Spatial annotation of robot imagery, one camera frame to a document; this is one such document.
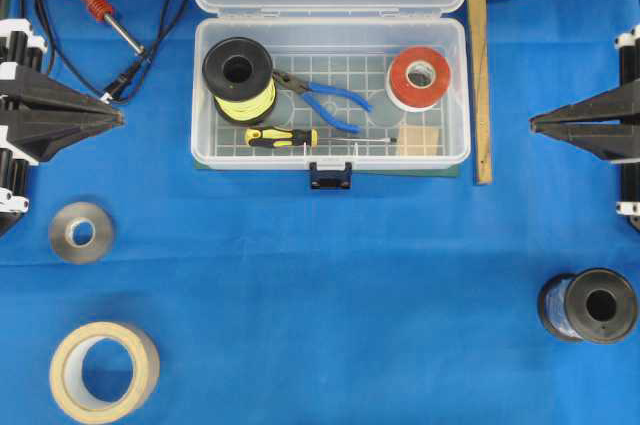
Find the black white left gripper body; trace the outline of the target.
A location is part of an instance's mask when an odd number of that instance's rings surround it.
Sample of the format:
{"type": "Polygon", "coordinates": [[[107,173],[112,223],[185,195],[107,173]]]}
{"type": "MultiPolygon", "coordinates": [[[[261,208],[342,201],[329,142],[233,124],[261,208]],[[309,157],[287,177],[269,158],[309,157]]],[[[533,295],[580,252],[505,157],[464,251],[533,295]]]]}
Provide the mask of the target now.
{"type": "Polygon", "coordinates": [[[32,152],[18,145],[19,113],[27,107],[10,96],[7,87],[18,78],[21,66],[40,72],[46,52],[46,40],[33,32],[29,20],[1,20],[1,236],[29,211],[29,170],[39,164],[32,152]]]}

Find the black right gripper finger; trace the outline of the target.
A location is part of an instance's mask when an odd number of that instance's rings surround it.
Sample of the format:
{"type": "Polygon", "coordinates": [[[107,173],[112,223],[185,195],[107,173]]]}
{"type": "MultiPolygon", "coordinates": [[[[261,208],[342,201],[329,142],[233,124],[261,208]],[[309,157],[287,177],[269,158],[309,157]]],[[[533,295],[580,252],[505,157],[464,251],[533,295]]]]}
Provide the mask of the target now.
{"type": "Polygon", "coordinates": [[[639,117],[639,80],[530,119],[532,126],[603,122],[639,117]]]}
{"type": "Polygon", "coordinates": [[[638,125],[532,121],[531,130],[588,151],[604,161],[639,161],[638,125]]]}

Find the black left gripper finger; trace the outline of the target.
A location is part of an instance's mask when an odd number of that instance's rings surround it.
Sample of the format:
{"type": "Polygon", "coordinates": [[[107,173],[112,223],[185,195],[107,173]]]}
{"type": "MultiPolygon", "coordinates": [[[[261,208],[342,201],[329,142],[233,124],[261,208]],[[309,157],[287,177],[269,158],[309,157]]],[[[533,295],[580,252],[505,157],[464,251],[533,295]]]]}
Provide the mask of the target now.
{"type": "Polygon", "coordinates": [[[1,112],[1,148],[29,163],[48,162],[68,146],[124,124],[115,117],[74,111],[1,112]]]}
{"type": "Polygon", "coordinates": [[[51,110],[87,112],[123,120],[123,114],[110,105],[71,89],[27,66],[1,65],[1,95],[51,110]]]}

